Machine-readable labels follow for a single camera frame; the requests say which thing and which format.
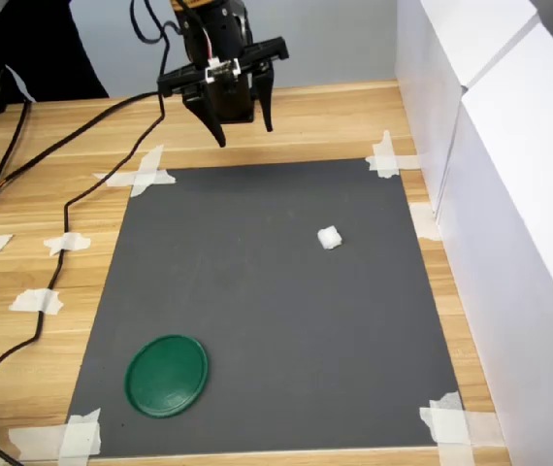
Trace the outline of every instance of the robotic arm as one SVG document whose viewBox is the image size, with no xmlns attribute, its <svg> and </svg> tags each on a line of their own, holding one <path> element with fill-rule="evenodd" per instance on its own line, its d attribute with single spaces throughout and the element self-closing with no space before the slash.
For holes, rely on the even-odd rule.
<svg viewBox="0 0 553 466">
<path fill-rule="evenodd" d="M 242 0 L 171 0 L 190 64 L 158 79 L 164 97 L 181 94 L 184 106 L 224 148 L 223 123 L 254 120 L 259 100 L 268 131 L 272 126 L 273 61 L 287 59 L 282 38 L 253 44 Z"/>
</svg>

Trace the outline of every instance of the gray mat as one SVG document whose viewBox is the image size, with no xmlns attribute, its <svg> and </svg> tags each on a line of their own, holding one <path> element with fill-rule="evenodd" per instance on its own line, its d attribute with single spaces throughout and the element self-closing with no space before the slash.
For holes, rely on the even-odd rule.
<svg viewBox="0 0 553 466">
<path fill-rule="evenodd" d="M 102 409 L 102 456 L 434 445 L 419 407 L 458 387 L 401 179 L 363 160 L 172 175 L 129 202 L 72 400 Z M 198 339 L 210 377 L 154 420 L 123 376 L 166 334 Z"/>
</svg>

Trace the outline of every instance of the green plastic disc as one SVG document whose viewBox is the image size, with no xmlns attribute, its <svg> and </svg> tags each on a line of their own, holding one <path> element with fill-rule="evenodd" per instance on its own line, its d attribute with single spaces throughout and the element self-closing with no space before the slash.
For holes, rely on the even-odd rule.
<svg viewBox="0 0 553 466">
<path fill-rule="evenodd" d="M 125 373 L 125 396 L 141 414 L 176 416 L 199 397 L 208 379 L 208 356 L 183 335 L 160 337 L 132 358 Z"/>
</svg>

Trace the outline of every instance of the white panel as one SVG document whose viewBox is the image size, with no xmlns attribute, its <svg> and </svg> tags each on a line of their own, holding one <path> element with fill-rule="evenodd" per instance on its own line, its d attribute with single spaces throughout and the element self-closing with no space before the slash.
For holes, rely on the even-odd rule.
<svg viewBox="0 0 553 466">
<path fill-rule="evenodd" d="M 553 279 L 553 38 L 544 27 L 464 104 Z"/>
<path fill-rule="evenodd" d="M 462 87 L 419 0 L 398 2 L 396 75 L 433 208 L 462 98 Z"/>
<path fill-rule="evenodd" d="M 458 80 L 471 87 L 537 22 L 529 0 L 421 0 Z"/>
<path fill-rule="evenodd" d="M 553 465 L 553 280 L 465 111 L 439 226 L 513 464 Z"/>
</svg>

